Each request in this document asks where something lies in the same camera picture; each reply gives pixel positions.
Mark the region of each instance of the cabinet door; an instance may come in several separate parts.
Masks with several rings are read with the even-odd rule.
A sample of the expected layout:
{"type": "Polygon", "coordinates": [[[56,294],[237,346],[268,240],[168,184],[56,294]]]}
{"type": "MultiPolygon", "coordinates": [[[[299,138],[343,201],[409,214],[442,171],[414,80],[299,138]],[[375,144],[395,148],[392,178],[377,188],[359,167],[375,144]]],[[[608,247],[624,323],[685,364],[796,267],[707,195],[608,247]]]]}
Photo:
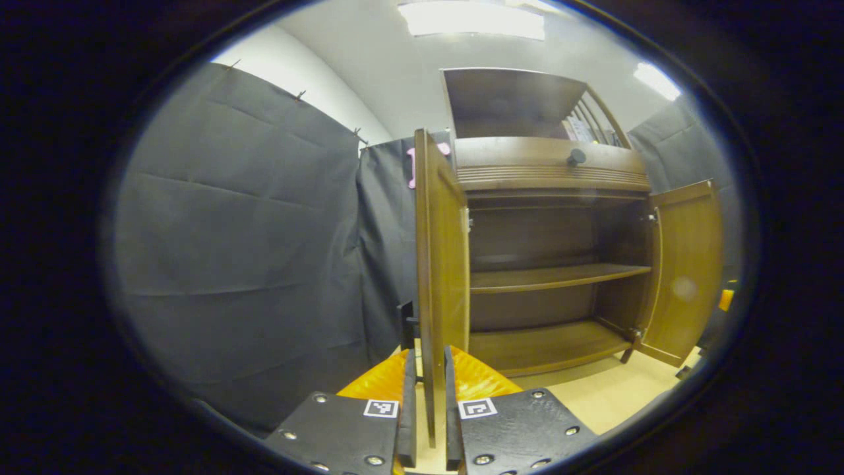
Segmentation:
{"type": "Polygon", "coordinates": [[[680,367],[717,304],[721,211],[711,180],[655,194],[651,204],[657,217],[652,284],[637,349],[680,367]]]}
{"type": "Polygon", "coordinates": [[[424,129],[416,131],[416,272],[428,435],[445,428],[445,347],[468,351],[466,194],[424,129]]]}

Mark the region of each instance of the screw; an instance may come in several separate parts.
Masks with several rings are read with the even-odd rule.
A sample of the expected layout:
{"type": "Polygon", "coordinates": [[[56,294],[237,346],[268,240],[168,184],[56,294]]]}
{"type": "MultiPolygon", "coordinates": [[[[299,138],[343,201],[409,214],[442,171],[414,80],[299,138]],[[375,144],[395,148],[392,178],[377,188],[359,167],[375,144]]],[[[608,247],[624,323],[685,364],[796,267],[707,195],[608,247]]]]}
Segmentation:
{"type": "Polygon", "coordinates": [[[486,455],[486,456],[476,456],[475,457],[475,465],[486,465],[488,463],[492,463],[495,460],[495,457],[486,455]]]}

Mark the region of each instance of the drawer knob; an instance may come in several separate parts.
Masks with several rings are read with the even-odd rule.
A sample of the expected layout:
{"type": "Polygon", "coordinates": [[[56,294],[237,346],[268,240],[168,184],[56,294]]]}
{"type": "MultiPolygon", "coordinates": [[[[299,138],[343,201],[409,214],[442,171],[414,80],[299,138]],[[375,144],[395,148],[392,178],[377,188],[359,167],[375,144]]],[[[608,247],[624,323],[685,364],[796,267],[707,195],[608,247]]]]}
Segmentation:
{"type": "Polygon", "coordinates": [[[571,155],[569,155],[569,158],[568,158],[567,161],[569,162],[569,165],[571,165],[572,167],[577,167],[577,165],[586,161],[586,154],[583,153],[583,150],[571,149],[571,155]]]}

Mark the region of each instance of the wooden shelf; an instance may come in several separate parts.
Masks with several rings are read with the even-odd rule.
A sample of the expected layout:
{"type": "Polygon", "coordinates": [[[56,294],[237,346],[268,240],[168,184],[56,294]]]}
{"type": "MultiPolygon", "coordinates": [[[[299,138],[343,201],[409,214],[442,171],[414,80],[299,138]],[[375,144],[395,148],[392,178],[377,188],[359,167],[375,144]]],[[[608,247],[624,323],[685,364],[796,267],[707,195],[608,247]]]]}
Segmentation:
{"type": "Polygon", "coordinates": [[[587,264],[529,270],[473,272],[471,289],[472,293],[525,292],[612,281],[646,274],[650,271],[650,267],[643,265],[587,264]]]}
{"type": "Polygon", "coordinates": [[[632,343],[594,320],[531,330],[473,333],[469,354],[507,377],[545,373],[598,361],[632,343]]]}

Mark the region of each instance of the black fabric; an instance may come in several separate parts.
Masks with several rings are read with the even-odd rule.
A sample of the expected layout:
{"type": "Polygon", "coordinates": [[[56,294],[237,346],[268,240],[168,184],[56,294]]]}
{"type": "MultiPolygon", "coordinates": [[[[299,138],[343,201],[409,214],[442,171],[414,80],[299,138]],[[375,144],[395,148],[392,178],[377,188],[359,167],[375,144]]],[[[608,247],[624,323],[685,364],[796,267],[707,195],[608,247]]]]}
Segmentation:
{"type": "MultiPolygon", "coordinates": [[[[431,134],[449,143],[448,132],[431,134]]],[[[413,137],[366,147],[360,154],[358,197],[362,302],[368,353],[380,362],[402,335],[399,305],[416,304],[416,192],[408,186],[413,137]]]]}
{"type": "MultiPolygon", "coordinates": [[[[629,133],[634,148],[645,160],[653,193],[664,193],[711,179],[717,190],[723,225],[722,287],[740,279],[744,223],[733,171],[727,155],[710,130],[681,96],[629,133]]],[[[708,346],[720,334],[727,314],[716,308],[699,345],[708,346]]]]}
{"type": "Polygon", "coordinates": [[[131,325],[154,360],[245,427],[369,368],[358,140],[250,74],[200,68],[133,152],[116,210],[131,325]]]}

